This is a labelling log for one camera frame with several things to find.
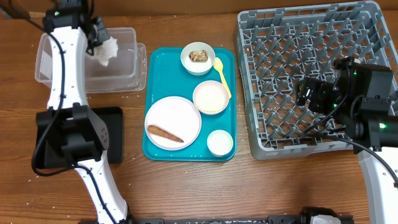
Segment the white napkin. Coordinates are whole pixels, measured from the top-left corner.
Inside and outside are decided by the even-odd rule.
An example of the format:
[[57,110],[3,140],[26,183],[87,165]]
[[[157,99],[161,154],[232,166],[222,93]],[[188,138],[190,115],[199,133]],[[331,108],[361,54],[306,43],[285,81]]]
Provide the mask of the white napkin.
[[97,60],[102,66],[107,67],[109,61],[118,55],[117,41],[113,37],[105,40],[100,46],[94,48],[94,56],[91,56],[91,59]]

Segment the small white bowl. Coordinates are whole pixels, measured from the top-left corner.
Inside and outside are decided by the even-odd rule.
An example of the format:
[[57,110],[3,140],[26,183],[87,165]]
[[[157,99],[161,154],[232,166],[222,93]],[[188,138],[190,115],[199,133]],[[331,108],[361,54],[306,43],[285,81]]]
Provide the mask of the small white bowl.
[[[189,53],[201,50],[207,51],[208,60],[206,62],[192,62],[188,57]],[[213,67],[215,62],[215,51],[204,42],[192,42],[183,48],[180,60],[185,69],[192,75],[204,75]]]

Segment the brown food piece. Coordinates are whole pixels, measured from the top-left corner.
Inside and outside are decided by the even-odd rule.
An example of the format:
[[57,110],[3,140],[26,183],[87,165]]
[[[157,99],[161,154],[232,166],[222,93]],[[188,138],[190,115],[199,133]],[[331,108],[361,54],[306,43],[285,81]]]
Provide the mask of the brown food piece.
[[208,54],[205,50],[190,52],[188,57],[192,62],[206,62],[208,60]]

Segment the white bowl with rice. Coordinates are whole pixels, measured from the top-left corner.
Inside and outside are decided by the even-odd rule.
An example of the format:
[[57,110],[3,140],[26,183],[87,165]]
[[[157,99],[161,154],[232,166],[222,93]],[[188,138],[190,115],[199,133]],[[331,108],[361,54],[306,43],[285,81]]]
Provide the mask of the white bowl with rice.
[[207,115],[216,115],[229,104],[227,89],[218,81],[207,80],[198,84],[193,91],[193,104]]

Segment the white cup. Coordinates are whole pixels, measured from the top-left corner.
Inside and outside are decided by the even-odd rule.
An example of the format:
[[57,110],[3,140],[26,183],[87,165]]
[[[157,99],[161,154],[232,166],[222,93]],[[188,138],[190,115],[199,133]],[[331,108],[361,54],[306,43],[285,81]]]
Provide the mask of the white cup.
[[229,154],[233,148],[232,136],[221,129],[211,132],[206,143],[210,152],[216,157]]

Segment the carrot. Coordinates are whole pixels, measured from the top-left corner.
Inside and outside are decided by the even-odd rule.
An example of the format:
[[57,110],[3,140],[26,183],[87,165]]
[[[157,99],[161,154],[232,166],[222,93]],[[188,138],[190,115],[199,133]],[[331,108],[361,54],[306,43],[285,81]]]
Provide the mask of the carrot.
[[166,138],[169,139],[171,141],[175,141],[175,142],[181,142],[183,143],[183,140],[179,137],[177,137],[176,135],[156,126],[156,125],[148,125],[147,130],[149,133],[154,134],[156,136],[162,137],[162,138]]

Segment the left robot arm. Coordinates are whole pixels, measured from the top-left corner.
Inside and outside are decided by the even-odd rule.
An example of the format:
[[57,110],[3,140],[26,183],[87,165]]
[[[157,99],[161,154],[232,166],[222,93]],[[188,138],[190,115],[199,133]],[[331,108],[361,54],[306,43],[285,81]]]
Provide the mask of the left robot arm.
[[111,140],[120,133],[123,117],[111,126],[91,109],[85,90],[85,57],[93,55],[110,36],[100,17],[93,18],[94,4],[59,1],[45,13],[40,30],[50,37],[52,87],[46,111],[37,113],[37,142],[32,170],[56,167],[51,175],[75,170],[82,178],[97,212],[97,223],[135,223],[127,202],[114,181],[108,151],[122,145]]

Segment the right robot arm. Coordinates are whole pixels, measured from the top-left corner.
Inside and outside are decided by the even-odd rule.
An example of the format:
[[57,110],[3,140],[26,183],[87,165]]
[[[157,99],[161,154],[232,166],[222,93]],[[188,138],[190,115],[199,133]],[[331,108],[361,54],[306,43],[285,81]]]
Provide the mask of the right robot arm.
[[306,77],[295,84],[296,104],[333,118],[353,146],[364,175],[371,223],[397,223],[397,117],[392,114],[393,72],[382,65],[346,57],[333,62],[333,83]]

